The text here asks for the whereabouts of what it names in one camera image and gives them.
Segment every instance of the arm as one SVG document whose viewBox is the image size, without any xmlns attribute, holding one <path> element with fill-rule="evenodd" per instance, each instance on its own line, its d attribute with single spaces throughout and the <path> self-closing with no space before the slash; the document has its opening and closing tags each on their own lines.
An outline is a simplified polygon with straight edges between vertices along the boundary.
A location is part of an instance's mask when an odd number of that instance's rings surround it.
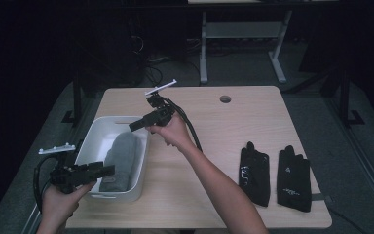
<svg viewBox="0 0 374 234">
<path fill-rule="evenodd" d="M 194 145 L 177 113 L 165 127 L 151 126 L 147 130 L 161 135 L 167 145 L 176 146 L 184 154 L 231 233 L 268 233 L 248 197 Z"/>
<path fill-rule="evenodd" d="M 66 220 L 78 208 L 78 201 L 94 187 L 95 183 L 81 186 L 70 194 L 63 194 L 51 185 L 44 194 L 42 220 L 37 234 L 54 234 L 62 230 Z"/>
</svg>

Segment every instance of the black glove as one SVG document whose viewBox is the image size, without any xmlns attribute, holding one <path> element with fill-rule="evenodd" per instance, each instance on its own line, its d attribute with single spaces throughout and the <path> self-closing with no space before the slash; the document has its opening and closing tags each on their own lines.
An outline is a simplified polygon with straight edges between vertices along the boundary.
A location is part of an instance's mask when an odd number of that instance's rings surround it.
<svg viewBox="0 0 374 234">
<path fill-rule="evenodd" d="M 306 213 L 311 210 L 310 162 L 295 155 L 291 145 L 279 153 L 277 186 L 278 204 Z"/>
<path fill-rule="evenodd" d="M 269 156 L 254 149 L 252 142 L 242 149 L 239 168 L 239 187 L 250 200 L 267 207 L 270 199 Z"/>
</svg>

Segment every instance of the desk leg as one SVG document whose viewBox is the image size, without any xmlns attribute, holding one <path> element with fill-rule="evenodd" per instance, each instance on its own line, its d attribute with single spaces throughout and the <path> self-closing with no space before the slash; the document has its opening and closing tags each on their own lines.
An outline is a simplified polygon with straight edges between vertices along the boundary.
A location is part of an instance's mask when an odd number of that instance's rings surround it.
<svg viewBox="0 0 374 234">
<path fill-rule="evenodd" d="M 281 69 L 281 64 L 279 63 L 279 53 L 281 52 L 281 45 L 283 44 L 284 36 L 286 35 L 287 27 L 290 22 L 292 11 L 287 11 L 284 17 L 283 23 L 280 28 L 278 44 L 275 49 L 269 52 L 269 58 L 272 63 L 273 68 L 275 69 L 276 76 L 279 79 L 279 82 L 286 83 L 286 77 L 284 76 L 283 70 Z"/>
<path fill-rule="evenodd" d="M 206 84 L 207 77 L 207 60 L 206 60 L 206 12 L 203 12 L 202 23 L 202 52 L 200 54 L 200 83 Z"/>
</svg>

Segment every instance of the wooden tabletop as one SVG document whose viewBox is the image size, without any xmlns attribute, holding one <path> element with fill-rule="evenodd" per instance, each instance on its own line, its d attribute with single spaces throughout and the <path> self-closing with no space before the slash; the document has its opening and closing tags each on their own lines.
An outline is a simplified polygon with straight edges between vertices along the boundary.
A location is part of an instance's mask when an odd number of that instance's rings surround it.
<svg viewBox="0 0 374 234">
<path fill-rule="evenodd" d="M 110 89 L 96 117 L 143 116 L 153 109 L 144 92 L 151 89 Z M 160 95 L 182 107 L 192 122 L 204 154 L 238 182 L 240 152 L 248 141 L 270 156 L 271 198 L 257 210 L 269 228 L 325 228 L 332 220 L 324 201 L 302 213 L 277 204 L 276 181 L 280 150 L 293 145 L 306 156 L 280 91 L 276 87 L 167 88 Z M 229 96 L 223 103 L 220 97 Z M 320 193 L 311 171 L 312 193 Z M 131 203 L 82 199 L 68 228 L 222 228 L 191 166 L 175 147 L 151 135 L 141 197 Z"/>
</svg>

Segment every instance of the folded gray fabric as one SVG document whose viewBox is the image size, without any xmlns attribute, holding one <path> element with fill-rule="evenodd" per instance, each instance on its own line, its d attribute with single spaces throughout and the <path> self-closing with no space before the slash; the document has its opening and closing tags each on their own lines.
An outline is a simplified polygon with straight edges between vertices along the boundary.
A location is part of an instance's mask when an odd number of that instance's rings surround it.
<svg viewBox="0 0 374 234">
<path fill-rule="evenodd" d="M 132 132 L 125 132 L 115 138 L 105 157 L 104 166 L 115 165 L 115 174 L 104 177 L 99 192 L 126 192 L 140 139 Z"/>
</svg>

